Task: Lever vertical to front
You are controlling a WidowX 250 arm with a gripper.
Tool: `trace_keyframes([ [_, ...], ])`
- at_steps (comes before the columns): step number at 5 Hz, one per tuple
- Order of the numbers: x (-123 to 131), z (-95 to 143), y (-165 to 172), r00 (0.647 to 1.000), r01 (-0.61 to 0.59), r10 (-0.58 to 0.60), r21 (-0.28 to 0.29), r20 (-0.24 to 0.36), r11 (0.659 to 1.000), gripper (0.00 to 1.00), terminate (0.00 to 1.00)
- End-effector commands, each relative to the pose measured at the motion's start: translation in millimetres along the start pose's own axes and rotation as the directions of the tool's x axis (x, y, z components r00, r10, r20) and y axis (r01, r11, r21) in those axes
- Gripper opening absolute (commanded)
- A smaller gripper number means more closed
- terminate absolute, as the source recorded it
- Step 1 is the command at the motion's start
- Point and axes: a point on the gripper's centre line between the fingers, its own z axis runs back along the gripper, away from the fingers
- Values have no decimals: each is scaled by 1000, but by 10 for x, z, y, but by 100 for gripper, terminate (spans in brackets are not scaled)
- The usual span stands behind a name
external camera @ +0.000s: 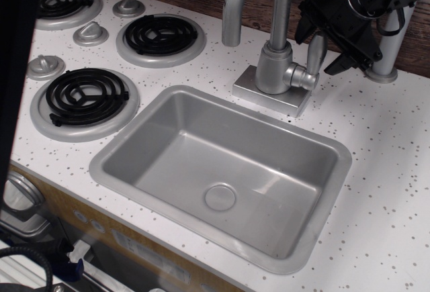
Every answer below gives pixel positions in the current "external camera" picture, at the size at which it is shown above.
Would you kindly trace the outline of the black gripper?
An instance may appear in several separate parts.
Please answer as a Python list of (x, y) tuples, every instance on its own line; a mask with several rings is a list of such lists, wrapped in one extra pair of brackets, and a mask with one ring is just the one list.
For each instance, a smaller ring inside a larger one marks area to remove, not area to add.
[(337, 75), (350, 68), (367, 70), (382, 59), (371, 21), (356, 16), (346, 0), (303, 0), (298, 9), (300, 20), (295, 33), (298, 44), (320, 30), (341, 51), (324, 69), (328, 75)]

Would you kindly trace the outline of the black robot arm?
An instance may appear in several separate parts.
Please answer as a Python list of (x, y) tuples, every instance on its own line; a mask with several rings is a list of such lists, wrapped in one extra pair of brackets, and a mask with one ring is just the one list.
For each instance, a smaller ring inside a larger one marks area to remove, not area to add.
[(336, 75), (349, 68), (365, 71), (383, 59), (373, 35), (377, 28), (384, 37), (400, 33), (406, 24), (404, 8), (418, 0), (303, 0), (298, 8), (295, 41), (303, 43), (316, 30), (324, 32), (341, 49), (325, 72)]

